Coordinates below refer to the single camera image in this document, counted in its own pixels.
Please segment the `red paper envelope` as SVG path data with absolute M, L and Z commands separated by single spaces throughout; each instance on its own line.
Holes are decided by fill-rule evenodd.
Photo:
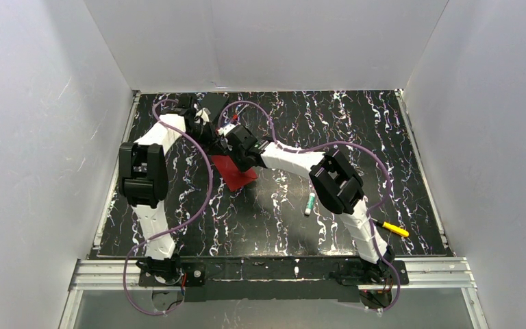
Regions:
M 211 156 L 211 159 L 231 192 L 237 191 L 258 179 L 258 175 L 253 169 L 241 172 L 229 156 L 214 155 Z

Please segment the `green white glue stick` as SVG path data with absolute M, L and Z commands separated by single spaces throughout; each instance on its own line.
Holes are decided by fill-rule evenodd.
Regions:
M 309 197 L 308 197 L 308 201 L 306 203 L 306 206 L 305 206 L 305 209 L 304 209 L 304 212 L 303 214 L 305 216 L 310 216 L 313 209 L 314 209 L 314 205 L 315 205 L 315 201 L 316 201 L 316 194 L 314 192 L 311 192 L 309 194 Z

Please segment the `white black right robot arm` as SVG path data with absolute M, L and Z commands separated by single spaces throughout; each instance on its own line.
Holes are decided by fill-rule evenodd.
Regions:
M 241 172 L 262 167 L 309 179 L 321 205 L 348 229 L 359 257 L 382 274 L 390 271 L 395 255 L 375 228 L 366 205 L 363 180 L 339 149 L 339 142 L 299 149 L 271 136 L 257 138 L 245 126 L 233 123 L 220 127 L 216 133 L 225 155 Z

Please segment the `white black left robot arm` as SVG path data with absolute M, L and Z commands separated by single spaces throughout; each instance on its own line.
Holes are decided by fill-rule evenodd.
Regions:
M 216 93 L 202 99 L 185 94 L 178 99 L 159 100 L 152 107 L 156 124 L 136 141 L 125 142 L 119 148 L 119 193 L 132 207 L 144 236 L 140 247 L 145 250 L 145 258 L 137 265 L 151 275 L 168 280 L 181 273 L 165 214 L 166 155 L 180 138 L 192 143 L 206 162 L 209 154 L 221 154 L 216 122 L 228 103 L 228 97 Z

